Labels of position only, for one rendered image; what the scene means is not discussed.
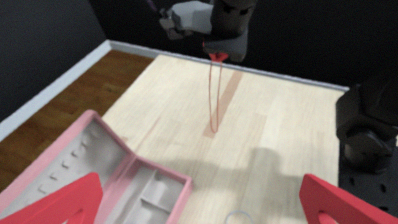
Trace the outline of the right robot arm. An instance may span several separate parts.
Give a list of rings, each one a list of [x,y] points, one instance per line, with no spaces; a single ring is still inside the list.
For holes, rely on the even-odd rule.
[[[342,142],[342,190],[398,218],[392,166],[398,143],[398,62],[340,96],[335,120]]]

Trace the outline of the pink jewelry box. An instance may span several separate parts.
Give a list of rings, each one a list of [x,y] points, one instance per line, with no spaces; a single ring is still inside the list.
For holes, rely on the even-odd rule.
[[[87,110],[0,194],[0,219],[91,172],[103,191],[94,224],[177,224],[194,187],[192,177],[135,154]]]

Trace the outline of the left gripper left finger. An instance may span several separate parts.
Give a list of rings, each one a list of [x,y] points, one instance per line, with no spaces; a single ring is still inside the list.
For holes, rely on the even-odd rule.
[[[91,172],[0,219],[0,224],[94,224],[102,196],[98,173]]]

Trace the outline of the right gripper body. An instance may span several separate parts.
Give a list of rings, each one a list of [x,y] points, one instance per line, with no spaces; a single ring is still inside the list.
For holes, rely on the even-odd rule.
[[[222,0],[210,0],[209,4],[199,1],[179,3],[166,11],[167,19],[161,14],[159,22],[164,29],[177,27],[178,30],[203,32],[205,53],[226,53],[231,61],[242,62],[247,53],[248,23],[256,4],[238,10],[228,7]]]

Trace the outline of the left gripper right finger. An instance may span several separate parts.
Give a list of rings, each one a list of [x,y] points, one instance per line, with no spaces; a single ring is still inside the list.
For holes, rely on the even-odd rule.
[[[313,175],[305,174],[299,198],[308,224],[398,224],[398,219]]]

